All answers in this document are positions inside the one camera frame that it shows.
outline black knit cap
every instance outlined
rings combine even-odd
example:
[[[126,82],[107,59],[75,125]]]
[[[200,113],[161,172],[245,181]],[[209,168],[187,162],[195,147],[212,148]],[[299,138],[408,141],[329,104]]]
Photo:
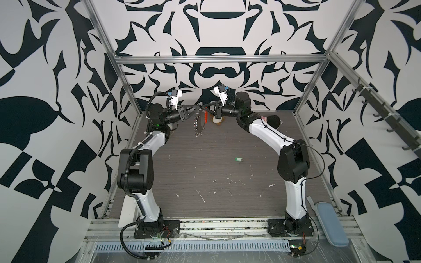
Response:
[[[267,124],[275,129],[279,128],[279,125],[281,125],[281,119],[277,115],[270,115],[266,117],[266,121]]]

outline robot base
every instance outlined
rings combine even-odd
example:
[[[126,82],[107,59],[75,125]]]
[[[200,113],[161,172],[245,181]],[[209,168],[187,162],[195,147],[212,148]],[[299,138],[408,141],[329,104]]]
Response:
[[[313,226],[308,214],[300,219],[293,219],[285,212],[285,219],[269,219],[268,233],[272,237],[279,236],[313,236]]]
[[[134,231],[133,238],[144,239],[156,236],[162,233],[162,237],[170,237],[173,233],[179,233],[180,221],[178,220],[164,220],[162,211],[160,210],[159,217],[155,222],[142,222]]]

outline black and white patterned wall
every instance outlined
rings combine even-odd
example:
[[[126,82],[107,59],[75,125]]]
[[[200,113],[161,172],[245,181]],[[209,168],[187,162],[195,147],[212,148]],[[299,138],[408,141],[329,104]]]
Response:
[[[351,2],[94,0],[119,56],[322,54]],[[185,104],[213,101],[212,88],[222,83],[249,93],[253,110],[275,110],[294,109],[316,64],[141,64],[124,71],[141,107],[171,88],[185,92]]]
[[[0,2],[1,262],[73,262],[136,113],[79,0]]]
[[[418,131],[420,14],[418,0],[367,0],[337,49]],[[421,161],[352,89],[330,64],[299,114],[305,131],[369,245],[394,263],[421,260]]]

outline white scrap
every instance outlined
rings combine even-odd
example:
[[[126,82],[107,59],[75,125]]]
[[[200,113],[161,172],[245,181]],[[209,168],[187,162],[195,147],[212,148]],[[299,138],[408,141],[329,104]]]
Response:
[[[206,202],[205,202],[205,200],[203,199],[202,195],[201,195],[199,192],[197,192],[197,193],[200,195],[200,197],[202,198],[203,202],[206,204]]]

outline patterned back panel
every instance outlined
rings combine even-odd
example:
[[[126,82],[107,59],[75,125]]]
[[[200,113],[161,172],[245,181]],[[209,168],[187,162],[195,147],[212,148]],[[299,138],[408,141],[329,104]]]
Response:
[[[321,54],[351,0],[94,0],[120,56]],[[317,62],[125,65],[142,108],[178,88],[206,103],[220,83],[249,93],[253,110],[294,109]],[[156,103],[165,100],[156,99]]]
[[[421,6],[368,0],[337,49],[405,120],[421,130]],[[330,184],[369,245],[393,262],[421,260],[421,161],[330,64],[300,112]]]
[[[0,2],[2,262],[73,262],[136,113],[79,0]]]

